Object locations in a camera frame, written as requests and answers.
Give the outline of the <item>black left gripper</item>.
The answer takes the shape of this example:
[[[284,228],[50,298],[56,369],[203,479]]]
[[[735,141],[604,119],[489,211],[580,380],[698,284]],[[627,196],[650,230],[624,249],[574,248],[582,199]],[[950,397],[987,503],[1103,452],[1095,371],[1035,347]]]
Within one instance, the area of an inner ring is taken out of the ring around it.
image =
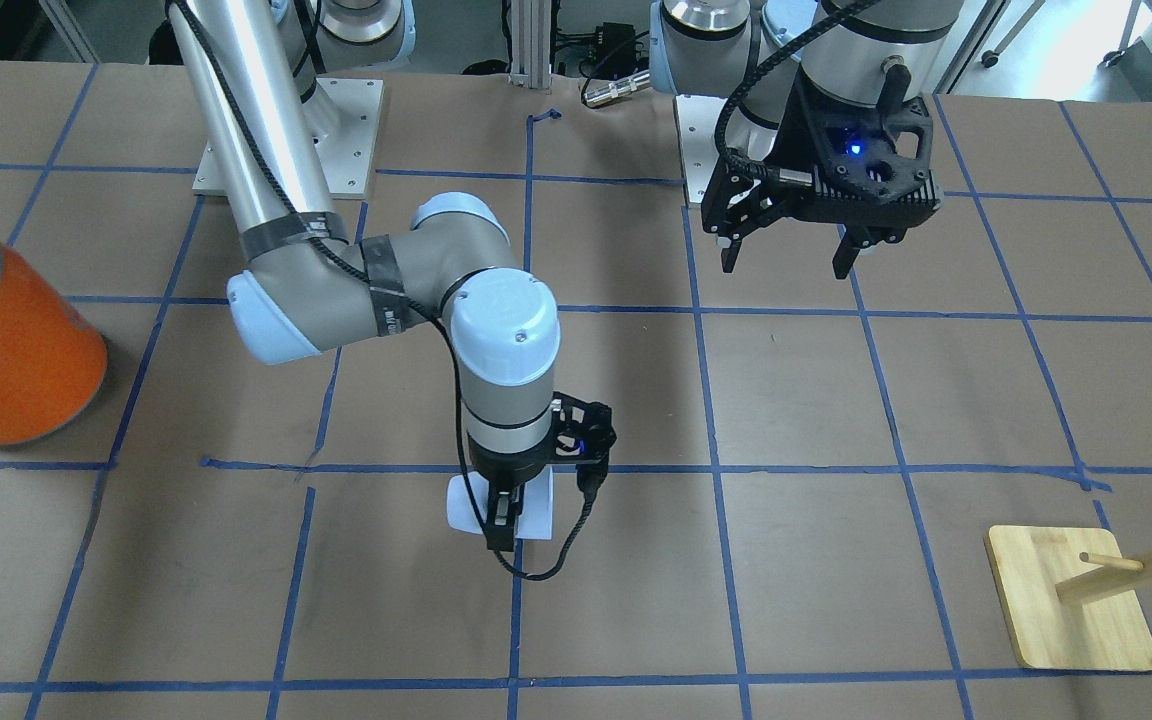
[[[735,270],[742,242],[781,218],[842,223],[832,258],[838,281],[861,253],[901,243],[908,229],[941,209],[931,170],[933,126],[920,97],[908,96],[908,67],[879,68],[873,108],[835,99],[797,71],[773,147],[764,162],[790,182],[765,183],[718,164],[702,202],[723,274]]]

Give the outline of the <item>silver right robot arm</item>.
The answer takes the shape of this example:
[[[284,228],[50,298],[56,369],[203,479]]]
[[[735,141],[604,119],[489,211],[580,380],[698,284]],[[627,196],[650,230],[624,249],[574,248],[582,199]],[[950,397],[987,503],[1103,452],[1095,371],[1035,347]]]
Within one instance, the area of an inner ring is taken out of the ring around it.
[[[558,302],[521,270],[502,223],[470,194],[431,197],[410,232],[353,240],[325,165],[369,158],[329,73],[410,53],[407,1],[169,1],[166,20],[207,124],[247,270],[227,283],[234,323],[270,365],[439,320],[460,374],[468,470],[448,523],[509,552],[553,536],[553,470],[607,473],[607,406],[554,389]]]

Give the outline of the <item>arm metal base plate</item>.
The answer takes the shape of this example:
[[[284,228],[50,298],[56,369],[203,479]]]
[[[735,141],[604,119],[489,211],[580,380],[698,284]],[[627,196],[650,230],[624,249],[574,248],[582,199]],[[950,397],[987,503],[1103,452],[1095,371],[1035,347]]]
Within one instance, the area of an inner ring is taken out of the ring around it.
[[[384,94],[381,79],[320,77],[314,94],[301,106],[333,199],[367,197]],[[219,141],[207,142],[194,192],[220,197],[232,188],[268,190],[230,111],[223,109],[221,115],[225,131]]]
[[[708,190],[710,177],[717,168],[714,129],[723,99],[702,94],[680,94],[675,96],[673,105],[675,105],[687,205],[690,209],[700,209],[705,191]]]

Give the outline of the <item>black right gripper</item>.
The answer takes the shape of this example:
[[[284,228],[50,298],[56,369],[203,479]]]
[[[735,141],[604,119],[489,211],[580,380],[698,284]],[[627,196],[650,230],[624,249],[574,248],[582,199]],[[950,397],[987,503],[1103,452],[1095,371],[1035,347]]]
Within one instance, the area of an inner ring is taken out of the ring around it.
[[[577,488],[596,493],[609,471],[611,448],[616,442],[613,411],[602,402],[554,392],[541,424],[540,439],[526,439],[518,452],[490,450],[471,442],[471,464],[488,479],[484,509],[486,547],[494,552],[515,548],[518,520],[518,487],[539,477],[550,465],[576,467]]]

